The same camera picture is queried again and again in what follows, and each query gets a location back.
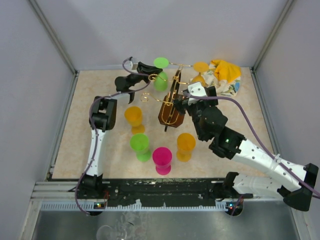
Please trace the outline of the gold wire wine glass rack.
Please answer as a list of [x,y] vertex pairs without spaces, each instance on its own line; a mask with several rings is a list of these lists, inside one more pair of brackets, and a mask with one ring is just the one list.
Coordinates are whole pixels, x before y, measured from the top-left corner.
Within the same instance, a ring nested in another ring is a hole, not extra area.
[[140,96],[140,100],[146,103],[149,97],[161,103],[161,108],[158,114],[158,121],[164,126],[164,132],[166,133],[168,128],[178,128],[184,121],[184,116],[180,115],[174,106],[174,101],[181,97],[185,97],[179,94],[180,85],[189,85],[188,82],[182,81],[182,70],[184,68],[192,68],[193,65],[182,64],[182,63],[168,63],[169,65],[178,66],[172,79],[169,81],[171,83],[168,93],[165,95],[163,100],[157,99],[149,92],[143,92]]

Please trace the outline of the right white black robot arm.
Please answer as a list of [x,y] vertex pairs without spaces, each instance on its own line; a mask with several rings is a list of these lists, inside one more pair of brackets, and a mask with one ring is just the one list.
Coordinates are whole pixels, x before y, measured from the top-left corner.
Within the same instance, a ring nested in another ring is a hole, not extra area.
[[307,212],[312,198],[319,198],[315,190],[319,168],[300,165],[272,154],[262,142],[255,145],[243,134],[226,126],[228,118],[218,109],[215,87],[193,83],[183,95],[173,100],[175,109],[191,116],[197,138],[211,144],[208,148],[218,157],[248,165],[265,177],[229,172],[223,182],[223,192],[229,198],[254,195],[282,199],[289,207]]

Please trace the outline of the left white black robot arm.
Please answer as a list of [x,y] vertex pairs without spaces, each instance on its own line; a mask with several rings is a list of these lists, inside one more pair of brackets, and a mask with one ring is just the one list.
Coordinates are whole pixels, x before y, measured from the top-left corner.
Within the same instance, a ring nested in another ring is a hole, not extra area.
[[91,143],[88,160],[84,172],[75,187],[75,199],[97,199],[103,195],[103,167],[107,157],[106,143],[108,132],[116,123],[118,100],[125,98],[128,103],[135,99],[136,90],[131,87],[145,82],[145,89],[156,75],[163,72],[162,68],[139,62],[136,70],[125,67],[131,59],[127,58],[122,62],[122,67],[129,73],[127,76],[118,76],[114,80],[116,93],[106,96],[96,96],[89,108],[89,125],[91,128]]

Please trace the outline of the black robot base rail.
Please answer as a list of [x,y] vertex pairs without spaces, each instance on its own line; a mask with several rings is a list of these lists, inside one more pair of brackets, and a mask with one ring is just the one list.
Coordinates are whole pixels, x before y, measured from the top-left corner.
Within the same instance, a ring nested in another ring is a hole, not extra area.
[[115,178],[85,176],[69,191],[76,200],[98,200],[91,216],[106,208],[182,209],[215,207],[224,200],[253,198],[233,189],[234,172],[226,178]]

